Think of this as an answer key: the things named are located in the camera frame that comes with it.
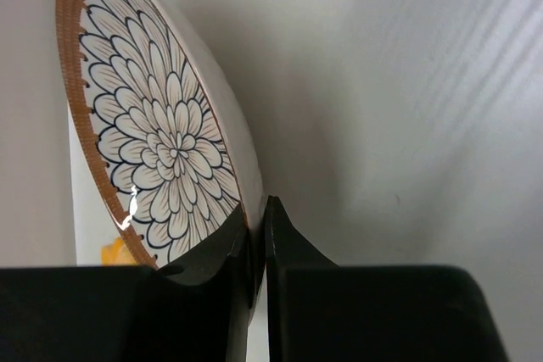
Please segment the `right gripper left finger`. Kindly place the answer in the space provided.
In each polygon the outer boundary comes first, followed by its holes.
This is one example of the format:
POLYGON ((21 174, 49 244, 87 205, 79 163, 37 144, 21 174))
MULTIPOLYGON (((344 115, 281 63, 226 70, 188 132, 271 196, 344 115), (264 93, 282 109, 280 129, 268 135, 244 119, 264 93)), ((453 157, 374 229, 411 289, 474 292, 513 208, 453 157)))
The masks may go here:
POLYGON ((4 361, 243 361, 250 306, 241 209, 183 256, 148 266, 1 272, 4 361))

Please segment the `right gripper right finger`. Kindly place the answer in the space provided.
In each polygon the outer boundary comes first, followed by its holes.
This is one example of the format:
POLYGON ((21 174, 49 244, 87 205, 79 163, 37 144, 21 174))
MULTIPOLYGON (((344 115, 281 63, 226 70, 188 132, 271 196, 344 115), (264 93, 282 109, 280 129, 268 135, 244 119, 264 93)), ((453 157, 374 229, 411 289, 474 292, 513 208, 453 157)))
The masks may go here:
POLYGON ((506 361, 479 284, 448 265, 339 266, 294 227, 264 217, 273 361, 506 361))

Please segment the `yellow white checkered napkin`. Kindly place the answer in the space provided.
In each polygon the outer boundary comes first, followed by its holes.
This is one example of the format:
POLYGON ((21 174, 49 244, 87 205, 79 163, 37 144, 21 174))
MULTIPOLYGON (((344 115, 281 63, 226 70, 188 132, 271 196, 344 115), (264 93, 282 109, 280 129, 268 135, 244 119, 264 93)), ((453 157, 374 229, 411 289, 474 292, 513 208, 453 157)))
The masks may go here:
POLYGON ((130 250, 122 238, 116 238, 112 243, 101 248, 101 264, 104 266, 136 265, 130 250))

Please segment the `floral patterned ceramic plate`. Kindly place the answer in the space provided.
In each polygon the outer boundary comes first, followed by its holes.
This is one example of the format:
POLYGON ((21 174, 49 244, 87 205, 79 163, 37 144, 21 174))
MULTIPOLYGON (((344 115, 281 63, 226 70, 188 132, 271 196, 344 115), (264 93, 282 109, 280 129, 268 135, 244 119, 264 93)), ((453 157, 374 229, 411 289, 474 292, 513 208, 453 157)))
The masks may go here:
POLYGON ((161 268, 235 210, 253 241, 265 193, 255 147, 221 68, 163 0, 56 0, 64 87, 115 229, 161 268))

